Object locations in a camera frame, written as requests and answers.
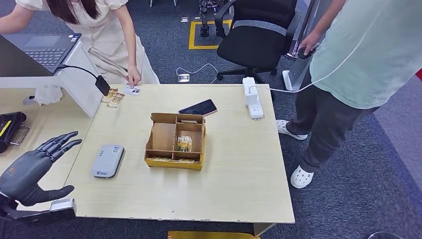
yellow tape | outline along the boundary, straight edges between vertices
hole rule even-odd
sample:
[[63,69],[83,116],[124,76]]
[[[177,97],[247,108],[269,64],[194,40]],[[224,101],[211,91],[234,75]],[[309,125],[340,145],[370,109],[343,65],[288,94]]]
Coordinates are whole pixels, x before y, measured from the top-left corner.
[[[223,24],[228,24],[228,26],[231,26],[231,19],[224,20]],[[208,21],[208,24],[215,24],[214,21]],[[189,50],[213,50],[217,49],[218,45],[211,45],[211,46],[196,46],[195,45],[195,30],[197,25],[201,25],[202,22],[200,21],[191,21],[191,30],[189,32]]]
[[7,127],[9,127],[9,124],[12,123],[11,120],[9,120],[6,125],[3,127],[3,129],[0,132],[0,137],[3,135],[3,133],[6,131]]
[[168,232],[167,239],[259,239],[246,233]]

tissue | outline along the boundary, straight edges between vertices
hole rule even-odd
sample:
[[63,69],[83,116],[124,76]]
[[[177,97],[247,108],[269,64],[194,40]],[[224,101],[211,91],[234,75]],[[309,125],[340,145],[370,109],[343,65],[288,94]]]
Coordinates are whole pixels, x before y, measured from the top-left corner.
[[35,101],[40,105],[49,105],[60,101],[63,97],[62,89],[60,86],[43,85],[37,87],[35,90]]

chair armrest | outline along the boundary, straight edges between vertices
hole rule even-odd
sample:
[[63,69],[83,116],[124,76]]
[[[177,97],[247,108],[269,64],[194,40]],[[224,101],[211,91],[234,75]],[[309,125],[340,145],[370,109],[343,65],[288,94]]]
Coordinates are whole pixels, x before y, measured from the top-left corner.
[[286,31],[286,37],[285,37],[284,49],[283,49],[284,54],[287,54],[290,51],[290,46],[292,45],[293,36],[295,35],[296,28],[298,28],[300,19],[301,17],[299,15],[299,12],[295,10],[295,16],[293,17]]
[[223,28],[223,16],[226,14],[226,12],[230,9],[230,7],[235,2],[236,2],[236,0],[229,1],[215,15],[215,26],[217,27],[216,35],[219,36],[219,37],[226,37],[226,34],[224,32],[224,28]]

person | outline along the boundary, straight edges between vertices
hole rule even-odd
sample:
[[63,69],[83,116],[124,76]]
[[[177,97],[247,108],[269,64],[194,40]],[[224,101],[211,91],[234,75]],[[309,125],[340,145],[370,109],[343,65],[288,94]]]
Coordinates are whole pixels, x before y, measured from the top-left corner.
[[309,185],[346,132],[422,67],[421,9],[414,0],[332,0],[301,42],[307,55],[326,31],[301,88],[315,84],[297,94],[290,121],[277,121],[278,132],[295,139],[312,133],[291,175],[294,187]]
[[50,10],[76,33],[99,73],[109,84],[159,84],[135,34],[128,0],[16,0],[0,18],[0,34],[24,29],[36,10]]

white crocs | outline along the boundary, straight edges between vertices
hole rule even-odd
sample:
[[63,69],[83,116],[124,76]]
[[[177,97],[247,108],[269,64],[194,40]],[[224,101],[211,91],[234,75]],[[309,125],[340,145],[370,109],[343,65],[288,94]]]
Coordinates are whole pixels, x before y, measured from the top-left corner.
[[288,123],[287,120],[276,120],[276,123],[277,123],[277,131],[278,131],[278,133],[287,134],[287,135],[289,135],[289,136],[291,136],[291,137],[293,137],[295,139],[298,139],[298,140],[305,140],[308,137],[307,134],[298,134],[298,135],[296,135],[296,134],[290,133],[286,129],[286,124]]
[[304,188],[311,183],[313,176],[314,173],[308,173],[298,166],[290,177],[290,183],[295,188]]

